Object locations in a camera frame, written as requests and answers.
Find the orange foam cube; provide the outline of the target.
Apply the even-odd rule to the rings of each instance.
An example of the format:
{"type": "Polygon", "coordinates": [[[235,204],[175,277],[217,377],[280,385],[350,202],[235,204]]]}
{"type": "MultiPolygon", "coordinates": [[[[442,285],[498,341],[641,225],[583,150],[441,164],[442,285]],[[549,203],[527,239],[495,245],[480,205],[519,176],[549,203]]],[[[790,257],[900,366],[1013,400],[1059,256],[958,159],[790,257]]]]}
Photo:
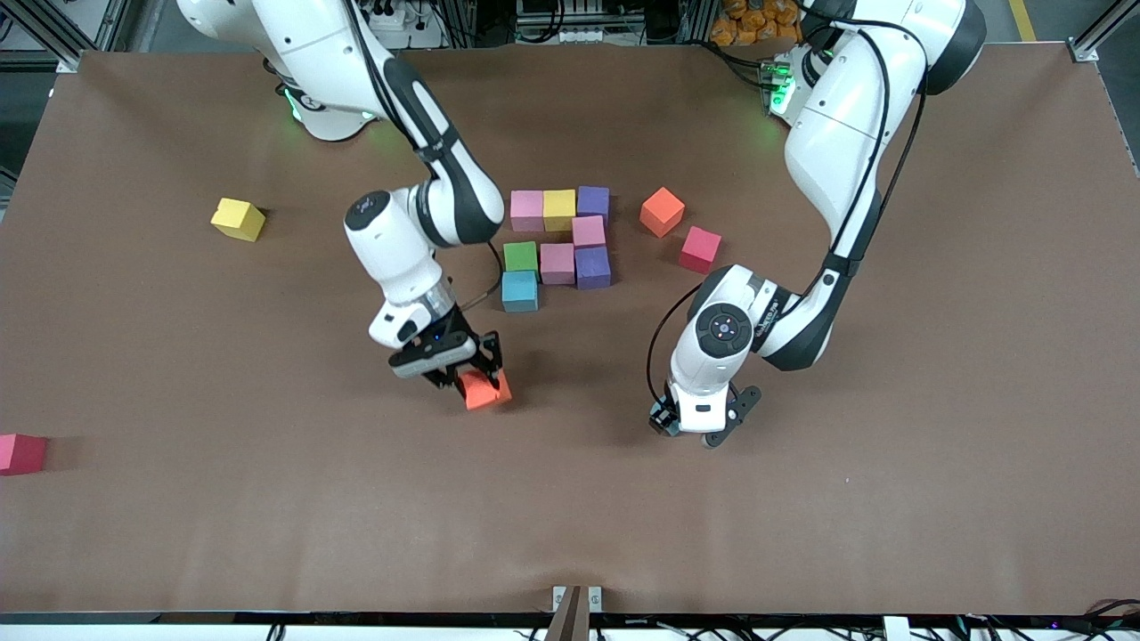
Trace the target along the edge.
{"type": "Polygon", "coordinates": [[[660,187],[644,200],[640,206],[640,224],[659,240],[667,236],[679,224],[687,211],[683,200],[677,198],[667,187],[660,187]]]}
{"type": "Polygon", "coordinates": [[[484,409],[512,401],[508,378],[505,370],[498,370],[496,378],[488,378],[480,370],[464,370],[459,376],[461,396],[469,411],[484,409]]]}

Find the blue foam cube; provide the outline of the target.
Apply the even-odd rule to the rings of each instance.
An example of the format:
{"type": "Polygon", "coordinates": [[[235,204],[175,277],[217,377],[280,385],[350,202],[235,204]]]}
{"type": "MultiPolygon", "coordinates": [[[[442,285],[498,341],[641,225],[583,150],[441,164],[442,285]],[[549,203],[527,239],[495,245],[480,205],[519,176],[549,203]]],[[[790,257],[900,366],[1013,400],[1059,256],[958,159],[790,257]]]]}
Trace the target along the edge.
{"type": "Polygon", "coordinates": [[[505,313],[537,313],[539,309],[537,271],[504,271],[500,276],[500,305],[505,313]]]}

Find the yellow foam cube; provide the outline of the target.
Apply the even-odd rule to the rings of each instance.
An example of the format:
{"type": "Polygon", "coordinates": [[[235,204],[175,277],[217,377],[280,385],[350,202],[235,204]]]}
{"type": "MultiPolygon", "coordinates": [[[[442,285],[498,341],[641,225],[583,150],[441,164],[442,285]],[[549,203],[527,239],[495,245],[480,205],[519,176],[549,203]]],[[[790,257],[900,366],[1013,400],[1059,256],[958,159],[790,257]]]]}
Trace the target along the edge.
{"type": "Polygon", "coordinates": [[[575,188],[542,190],[542,222],[545,232],[572,232],[575,216],[575,188]]]}
{"type": "Polygon", "coordinates": [[[210,222],[225,236],[244,242],[256,242],[267,216],[260,208],[238,198],[219,198],[210,222]]]}

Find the red foam cube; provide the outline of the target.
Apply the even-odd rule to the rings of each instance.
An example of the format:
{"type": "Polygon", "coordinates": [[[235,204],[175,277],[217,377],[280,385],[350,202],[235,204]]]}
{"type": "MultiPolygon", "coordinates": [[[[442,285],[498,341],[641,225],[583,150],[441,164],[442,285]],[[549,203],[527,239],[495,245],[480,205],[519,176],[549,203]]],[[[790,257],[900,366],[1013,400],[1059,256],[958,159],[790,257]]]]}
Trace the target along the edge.
{"type": "Polygon", "coordinates": [[[712,263],[715,263],[718,251],[720,251],[722,240],[720,234],[705,230],[705,228],[697,227],[693,224],[693,226],[689,227],[687,237],[681,244],[679,267],[689,269],[689,271],[708,275],[709,271],[712,271],[712,263]]]}
{"type": "Polygon", "coordinates": [[[35,474],[44,470],[46,445],[39,435],[0,435],[0,477],[35,474]]]}

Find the brown table cover sheet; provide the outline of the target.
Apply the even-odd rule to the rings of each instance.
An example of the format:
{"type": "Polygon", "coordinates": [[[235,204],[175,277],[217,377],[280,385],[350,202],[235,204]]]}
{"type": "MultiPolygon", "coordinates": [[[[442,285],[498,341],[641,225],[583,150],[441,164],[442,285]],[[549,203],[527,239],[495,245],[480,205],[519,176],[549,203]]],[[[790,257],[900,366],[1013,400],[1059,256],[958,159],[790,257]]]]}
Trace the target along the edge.
{"type": "Polygon", "coordinates": [[[513,399],[399,380],[347,206],[424,171],[321,143],[256,54],[93,54],[58,78],[0,224],[0,610],[1085,612],[1140,599],[1140,179],[1098,68],[990,44],[933,97],[819,364],[749,358],[720,448],[648,424],[648,341],[720,263],[803,289],[826,225],[785,130],[697,48],[412,64],[502,190],[614,194],[614,285],[502,336],[513,399]],[[210,222],[219,198],[267,220],[210,222]]]}

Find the white power strip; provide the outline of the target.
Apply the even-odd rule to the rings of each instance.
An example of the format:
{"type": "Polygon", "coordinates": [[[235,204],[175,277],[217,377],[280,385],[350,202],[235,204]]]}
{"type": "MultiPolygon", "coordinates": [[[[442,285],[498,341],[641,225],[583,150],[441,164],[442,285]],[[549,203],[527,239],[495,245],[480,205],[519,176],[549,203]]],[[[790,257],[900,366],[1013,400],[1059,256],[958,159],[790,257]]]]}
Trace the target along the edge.
{"type": "Polygon", "coordinates": [[[363,0],[363,15],[368,29],[381,34],[394,34],[420,25],[420,13],[408,8],[407,0],[363,0]]]}

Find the pile of orange objects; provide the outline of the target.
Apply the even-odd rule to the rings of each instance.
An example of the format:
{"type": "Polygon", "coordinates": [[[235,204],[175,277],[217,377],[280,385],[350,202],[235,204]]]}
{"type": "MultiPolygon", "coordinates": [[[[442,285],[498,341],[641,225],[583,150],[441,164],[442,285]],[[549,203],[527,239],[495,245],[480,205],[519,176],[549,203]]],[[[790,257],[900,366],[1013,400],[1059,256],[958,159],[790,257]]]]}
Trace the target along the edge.
{"type": "Polygon", "coordinates": [[[756,44],[769,39],[803,41],[797,1],[720,0],[709,32],[712,44],[756,44]]]}

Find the brown tapered mount pole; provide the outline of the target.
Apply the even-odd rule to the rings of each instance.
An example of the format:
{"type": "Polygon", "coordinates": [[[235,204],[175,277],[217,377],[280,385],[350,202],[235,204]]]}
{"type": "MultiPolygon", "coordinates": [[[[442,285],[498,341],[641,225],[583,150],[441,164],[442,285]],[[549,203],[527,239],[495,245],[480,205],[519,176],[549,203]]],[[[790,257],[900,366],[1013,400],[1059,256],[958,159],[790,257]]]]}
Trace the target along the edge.
{"type": "Polygon", "coordinates": [[[588,633],[591,633],[588,589],[563,589],[542,641],[588,641],[588,633]]]}

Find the aluminium frame profile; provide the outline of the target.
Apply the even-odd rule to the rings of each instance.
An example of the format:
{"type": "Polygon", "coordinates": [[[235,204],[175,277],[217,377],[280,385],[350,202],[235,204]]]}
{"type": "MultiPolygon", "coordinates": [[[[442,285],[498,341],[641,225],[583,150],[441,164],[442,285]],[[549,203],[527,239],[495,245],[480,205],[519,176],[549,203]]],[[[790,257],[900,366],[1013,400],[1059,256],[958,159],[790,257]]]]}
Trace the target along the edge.
{"type": "Polygon", "coordinates": [[[0,72],[73,73],[85,52],[125,50],[147,0],[0,0],[0,72]]]}
{"type": "Polygon", "coordinates": [[[1112,0],[1104,13],[1092,21],[1078,36],[1068,36],[1067,48],[1074,62],[1099,60],[1096,48],[1115,33],[1119,25],[1140,13],[1140,0],[1112,0]]]}

